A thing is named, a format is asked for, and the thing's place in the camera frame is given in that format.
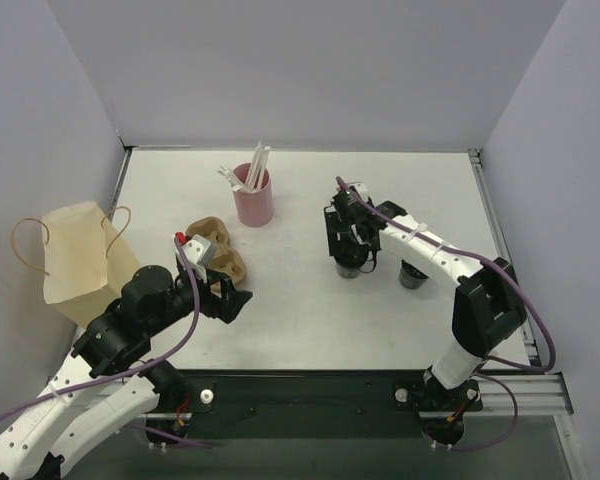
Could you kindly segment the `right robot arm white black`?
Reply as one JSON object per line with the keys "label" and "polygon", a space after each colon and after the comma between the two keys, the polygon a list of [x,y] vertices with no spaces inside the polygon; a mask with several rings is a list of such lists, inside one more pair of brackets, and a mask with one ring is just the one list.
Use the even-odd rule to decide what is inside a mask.
{"label": "right robot arm white black", "polygon": [[430,405],[448,406],[459,386],[527,319],[512,288],[512,265],[501,257],[482,262],[460,254],[395,203],[362,203],[354,186],[339,190],[323,213],[329,255],[339,267],[358,270],[383,251],[399,258],[415,283],[432,280],[452,298],[450,346],[423,384]]}

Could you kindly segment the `dark translucent coffee cup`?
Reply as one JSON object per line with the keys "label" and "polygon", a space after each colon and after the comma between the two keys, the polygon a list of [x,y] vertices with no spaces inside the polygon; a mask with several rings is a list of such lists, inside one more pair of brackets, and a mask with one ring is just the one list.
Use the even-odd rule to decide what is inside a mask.
{"label": "dark translucent coffee cup", "polygon": [[365,259],[356,257],[336,257],[336,271],[345,279],[354,279],[362,274],[362,267],[367,263]]}

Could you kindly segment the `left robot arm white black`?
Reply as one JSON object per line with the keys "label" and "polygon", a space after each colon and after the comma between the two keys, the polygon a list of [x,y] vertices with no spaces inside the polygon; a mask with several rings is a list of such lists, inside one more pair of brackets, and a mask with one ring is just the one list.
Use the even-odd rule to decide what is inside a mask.
{"label": "left robot arm white black", "polygon": [[103,314],[92,320],[35,404],[0,434],[0,479],[61,479],[93,448],[156,407],[186,398],[182,374],[166,359],[142,357],[151,340],[186,316],[226,324],[252,298],[231,278],[206,280],[185,269],[139,269]]}

